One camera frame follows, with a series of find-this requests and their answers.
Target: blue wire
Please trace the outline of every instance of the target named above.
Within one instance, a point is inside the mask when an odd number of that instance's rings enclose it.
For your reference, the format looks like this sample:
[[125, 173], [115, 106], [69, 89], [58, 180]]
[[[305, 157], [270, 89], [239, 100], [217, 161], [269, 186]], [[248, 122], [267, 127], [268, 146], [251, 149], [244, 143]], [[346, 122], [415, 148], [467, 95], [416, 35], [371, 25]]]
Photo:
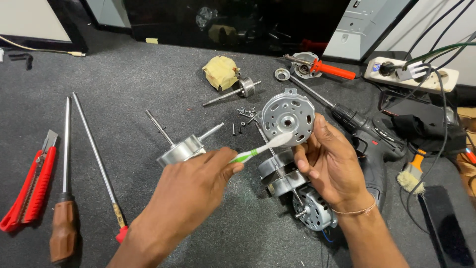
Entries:
[[334, 242], [333, 240], [329, 240], [329, 238], [327, 238], [327, 235], [326, 235], [326, 232], [324, 232], [324, 230], [322, 230], [322, 233], [324, 234], [324, 237], [326, 238], [326, 240], [329, 242], [329, 243], [332, 243]]

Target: bracelet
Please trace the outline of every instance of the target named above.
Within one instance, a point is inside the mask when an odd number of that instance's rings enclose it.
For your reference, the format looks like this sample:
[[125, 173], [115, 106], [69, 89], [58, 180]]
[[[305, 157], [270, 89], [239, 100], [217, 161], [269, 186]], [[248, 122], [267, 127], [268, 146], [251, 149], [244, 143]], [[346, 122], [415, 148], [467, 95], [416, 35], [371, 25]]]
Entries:
[[368, 214], [370, 214], [370, 211], [377, 205], [377, 200], [375, 199], [375, 196], [374, 196], [374, 203], [369, 206], [368, 208], [366, 209], [362, 209], [362, 210], [359, 210], [359, 211], [354, 211], [354, 212], [338, 212], [338, 211], [335, 211], [333, 208], [332, 208], [332, 211], [334, 211], [335, 213], [337, 214], [359, 214], [359, 213], [364, 213], [365, 215], [368, 216]]

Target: black drill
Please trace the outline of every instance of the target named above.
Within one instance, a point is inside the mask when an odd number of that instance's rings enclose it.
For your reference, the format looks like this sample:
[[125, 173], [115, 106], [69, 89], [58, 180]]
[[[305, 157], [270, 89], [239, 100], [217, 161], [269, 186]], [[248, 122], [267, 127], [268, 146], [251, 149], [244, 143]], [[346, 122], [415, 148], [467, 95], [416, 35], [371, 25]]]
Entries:
[[334, 119], [352, 134], [352, 142], [359, 156], [367, 190], [375, 197], [378, 208], [382, 211], [387, 191], [384, 162], [402, 159], [407, 153], [405, 142], [391, 134], [380, 120], [366, 118], [343, 105], [332, 104], [294, 76], [290, 78], [315, 95], [331, 110]]

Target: green cable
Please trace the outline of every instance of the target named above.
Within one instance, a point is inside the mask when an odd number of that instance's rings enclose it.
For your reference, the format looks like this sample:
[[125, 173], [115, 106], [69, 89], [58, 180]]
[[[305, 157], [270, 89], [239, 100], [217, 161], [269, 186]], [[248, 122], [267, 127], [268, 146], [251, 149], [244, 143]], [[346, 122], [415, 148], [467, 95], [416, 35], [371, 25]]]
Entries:
[[421, 55], [419, 57], [416, 57], [414, 59], [411, 59], [411, 60], [407, 61], [404, 65], [404, 67], [407, 67], [410, 64], [413, 64], [413, 63], [416, 63], [416, 62], [419, 62], [419, 61], [422, 61], [422, 60], [426, 60], [426, 59], [431, 58], [433, 56], [436, 56], [440, 53], [446, 52], [446, 51], [454, 49], [454, 48], [462, 47], [462, 46], [476, 46], [476, 42], [457, 43], [457, 44], [452, 44], [452, 45], [449, 45], [449, 46], [446, 46], [446, 47], [439, 48], [437, 50], [431, 51], [427, 54]]

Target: green toothbrush handle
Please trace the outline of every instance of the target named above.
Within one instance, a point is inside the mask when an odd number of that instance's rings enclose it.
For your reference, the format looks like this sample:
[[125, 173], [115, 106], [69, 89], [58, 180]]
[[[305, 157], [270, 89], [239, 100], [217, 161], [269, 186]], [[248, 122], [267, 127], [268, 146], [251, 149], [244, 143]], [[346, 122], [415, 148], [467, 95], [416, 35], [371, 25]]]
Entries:
[[231, 160], [230, 163], [240, 163], [240, 162], [245, 163], [246, 161], [248, 161], [250, 158], [254, 157], [255, 155], [258, 155], [258, 152], [256, 151], [256, 149], [253, 149], [249, 152], [240, 153], [235, 158], [233, 158], [233, 160]]

